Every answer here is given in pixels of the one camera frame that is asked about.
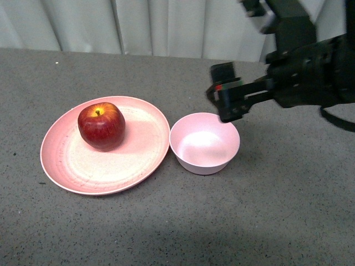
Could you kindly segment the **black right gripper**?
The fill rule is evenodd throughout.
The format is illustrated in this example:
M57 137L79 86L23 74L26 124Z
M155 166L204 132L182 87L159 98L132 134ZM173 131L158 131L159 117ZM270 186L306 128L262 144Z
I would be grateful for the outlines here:
M267 78L244 84L233 62L210 67L208 100L224 123L241 119L255 104L274 99L283 108L331 107L354 102L354 47L347 35L266 57Z

